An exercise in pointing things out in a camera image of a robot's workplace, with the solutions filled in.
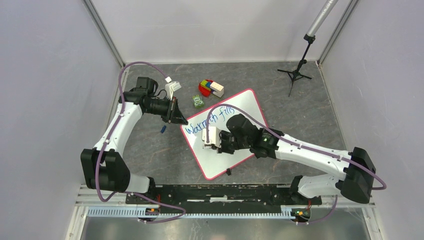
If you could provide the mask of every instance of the white backdrop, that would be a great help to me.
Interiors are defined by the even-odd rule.
[[[81,1],[0,5],[0,239],[62,240],[119,67]]]
[[[92,0],[125,62],[300,60],[326,0]],[[349,0],[339,0],[306,57],[317,60]]]
[[[348,149],[366,149],[387,183],[372,195],[389,240],[424,235],[423,9],[360,1],[322,64]]]

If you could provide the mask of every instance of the purple cable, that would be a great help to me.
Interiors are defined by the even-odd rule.
[[[144,196],[143,194],[140,194],[140,193],[137,193],[137,192],[134,192],[134,195],[136,195],[136,196],[138,196],[140,198],[143,198],[143,199],[145,199],[145,200],[147,200],[147,201],[149,201],[149,202],[151,202],[153,204],[157,204],[157,205],[160,205],[162,207],[167,207],[167,208],[171,208],[171,209],[178,209],[178,210],[181,210],[182,211],[182,213],[180,215],[173,216],[173,217],[170,217],[170,218],[166,218],[166,219],[162,219],[162,220],[157,220],[157,221],[145,221],[144,223],[146,223],[146,224],[161,224],[161,223],[166,223],[166,222],[169,222],[169,221],[172,221],[172,220],[176,220],[176,219],[182,217],[184,214],[186,214],[186,210],[184,208],[182,208],[182,207],[173,206],[173,205],[169,205],[169,204],[166,204],[166,203],[158,202],[158,201],[155,201],[153,199],[150,199],[150,198]]]
[[[107,202],[107,201],[109,201],[109,199],[111,199],[111,197],[117,193],[116,191],[114,191],[114,192],[112,192],[112,193],[111,193],[111,194],[110,194],[110,195],[109,195],[106,199],[104,199],[104,198],[103,198],[102,193],[100,192],[100,188],[99,188],[99,171],[100,171],[100,162],[101,162],[101,160],[102,160],[103,152],[105,151],[106,146],[108,145],[108,143],[107,143],[107,142],[109,142],[109,139],[111,138],[111,136],[112,136],[112,134],[113,134],[113,132],[114,132],[115,128],[117,127],[117,125],[118,125],[119,121],[121,120],[121,118],[122,118],[121,114],[123,114],[123,113],[124,113],[124,111],[125,111],[125,98],[124,98],[124,92],[123,92],[123,89],[122,89],[122,82],[121,82],[121,80],[122,80],[122,74],[124,73],[125,69],[127,69],[128,67],[130,67],[130,66],[132,66],[132,65],[135,65],[135,64],[145,64],[145,65],[149,65],[149,66],[151,66],[151,67],[155,68],[156,70],[158,70],[158,71],[159,71],[159,72],[160,72],[160,73],[161,73],[161,74],[162,74],[165,78],[167,78],[167,77],[168,77],[168,76],[167,76],[167,75],[166,75],[166,74],[165,74],[165,73],[164,73],[161,69],[159,69],[157,66],[155,66],[155,65],[153,65],[153,64],[151,64],[151,63],[149,63],[149,62],[145,62],[145,61],[135,61],[135,62],[131,62],[131,63],[127,64],[125,67],[123,67],[123,68],[121,69],[121,71],[120,71],[120,73],[119,73],[119,77],[118,77],[118,89],[119,89],[119,94],[120,94],[120,98],[121,98],[121,102],[122,102],[122,107],[121,107],[121,110],[120,110],[120,112],[119,112],[118,117],[116,118],[116,121],[113,123],[112,127],[110,128],[109,133],[108,133],[108,134],[107,134],[107,136],[106,136],[106,139],[105,139],[105,141],[104,141],[103,145],[101,146],[100,152],[99,152],[99,154],[98,154],[97,162],[96,162],[96,165],[95,165],[95,189],[96,189],[96,191],[97,191],[98,198],[99,198],[99,199],[100,199],[100,201],[102,201],[102,202]],[[136,196],[139,196],[139,197],[141,197],[141,198],[143,198],[143,199],[145,199],[145,200],[147,200],[147,201],[149,201],[149,202],[152,202],[152,203],[154,203],[154,204],[158,204],[158,205],[163,206],[163,207],[168,207],[168,208],[173,208],[173,209],[182,210],[182,214],[180,214],[180,215],[178,215],[178,216],[170,217],[170,218],[163,219],[163,220],[159,220],[159,221],[147,222],[147,223],[149,223],[149,224],[159,224],[159,223],[169,222],[169,221],[175,220],[175,219],[177,219],[177,218],[179,218],[179,217],[183,216],[184,214],[186,214],[186,210],[185,210],[184,208],[182,208],[182,207],[179,207],[179,206],[172,206],[172,205],[168,205],[168,204],[165,204],[165,203],[160,203],[160,202],[158,202],[158,201],[155,201],[155,200],[153,200],[153,199],[150,199],[150,198],[148,198],[148,197],[146,197],[146,196],[144,196],[144,195],[142,195],[142,194],[136,193],[136,192],[134,192],[134,194],[135,194]]]
[[[220,107],[220,106],[230,107],[230,108],[236,109],[239,112],[241,112],[242,114],[246,115],[252,121],[254,121],[255,123],[257,123],[259,126],[261,126],[262,128],[264,128],[265,130],[267,130],[269,133],[271,133],[275,137],[279,138],[281,141],[284,141],[284,142],[286,142],[288,144],[291,144],[291,145],[294,145],[296,147],[300,147],[301,146],[297,142],[290,141],[288,139],[285,139],[285,138],[281,137],[280,135],[278,135],[277,133],[275,133],[274,131],[272,131],[271,129],[269,129],[267,126],[263,125],[262,123],[260,123],[256,119],[254,119],[247,112],[241,110],[240,108],[238,108],[236,106],[233,106],[233,105],[230,105],[230,104],[226,104],[226,103],[218,104],[218,105],[212,107],[210,109],[209,113],[207,114],[207,117],[206,117],[206,143],[209,143],[209,118],[211,117],[212,111],[214,109],[216,109],[217,107]],[[316,148],[313,148],[313,147],[310,147],[310,146],[307,146],[307,145],[302,145],[301,148],[306,149],[306,150],[309,150],[309,151],[312,151],[312,152],[315,152],[315,153],[318,153],[318,154],[323,154],[323,155],[326,155],[326,156],[329,156],[329,157],[332,157],[332,158],[335,158],[335,159],[338,159],[340,157],[340,156],[338,156],[336,154],[329,153],[329,152],[326,152],[326,151],[323,151],[323,150],[319,150],[319,149],[316,149]],[[346,161],[346,162],[348,162],[348,163],[350,163],[352,165],[355,165],[356,167],[358,167],[361,170],[365,171],[367,174],[371,175],[373,178],[375,178],[377,181],[379,181],[381,183],[382,186],[373,187],[372,190],[384,190],[384,189],[387,188],[386,183],[379,176],[377,176],[374,172],[370,171],[366,167],[362,166],[361,164],[359,164],[359,163],[357,163],[355,161],[352,161],[351,159],[345,158],[345,157],[342,157],[341,160]]]
[[[328,219],[329,217],[331,217],[331,215],[333,215],[334,211],[336,210],[336,205],[337,205],[337,199],[338,198],[339,197],[336,195],[335,198],[334,198],[334,204],[332,205],[332,207],[330,209],[330,212],[327,215],[325,215],[325,217],[320,218],[320,219],[317,219],[317,220],[313,220],[313,221],[308,221],[308,222],[297,222],[296,225],[316,224],[316,223],[319,223],[319,222],[322,222],[322,221]]]
[[[161,70],[161,69],[159,69],[157,66],[155,66],[155,65],[153,65],[153,64],[151,64],[151,63],[149,63],[149,62],[145,62],[145,61],[135,61],[135,62],[131,62],[131,63],[129,63],[129,64],[127,64],[127,65],[125,65],[122,69],[121,69],[121,71],[120,71],[120,73],[119,73],[119,76],[118,76],[118,89],[119,89],[119,94],[120,94],[120,99],[121,99],[121,102],[122,102],[122,107],[121,107],[121,109],[120,109],[120,112],[119,112],[119,115],[118,115],[118,117],[116,118],[116,121],[113,123],[113,125],[112,125],[112,127],[110,128],[110,131],[109,131],[109,133],[107,134],[107,136],[106,136],[106,139],[105,139],[105,141],[104,141],[104,143],[103,143],[103,145],[101,146],[101,149],[100,149],[100,152],[99,152],[99,154],[98,154],[98,158],[97,158],[97,162],[96,162],[96,164],[95,164],[95,189],[96,189],[96,191],[97,191],[97,195],[98,195],[98,198],[100,199],[100,201],[102,201],[102,202],[107,202],[107,201],[109,201],[109,199],[111,199],[111,197],[114,195],[114,194],[116,194],[116,192],[114,191],[114,192],[112,192],[106,199],[104,199],[103,198],[103,196],[102,196],[102,193],[100,192],[100,189],[99,189],[99,171],[100,171],[100,162],[101,162],[101,160],[102,160],[102,155],[103,155],[103,152],[105,151],[105,149],[106,149],[106,145],[108,145],[108,141],[109,141],[109,139],[111,138],[111,136],[112,136],[112,134],[114,133],[114,130],[115,130],[115,128],[117,127],[117,125],[118,125],[118,123],[119,123],[119,121],[121,120],[121,118],[122,118],[122,116],[121,116],[121,114],[123,114],[124,113],[124,111],[125,111],[125,98],[124,98],[124,92],[123,92],[123,90],[122,90],[122,82],[121,82],[121,79],[122,79],[122,74],[124,73],[124,71],[125,71],[125,69],[127,69],[127,68],[129,68],[130,66],[132,66],[132,65],[135,65],[135,64],[146,64],[146,65],[149,65],[149,66],[151,66],[151,67],[153,67],[153,68],[155,68],[156,70],[158,70],[165,78],[167,78],[168,76]]]

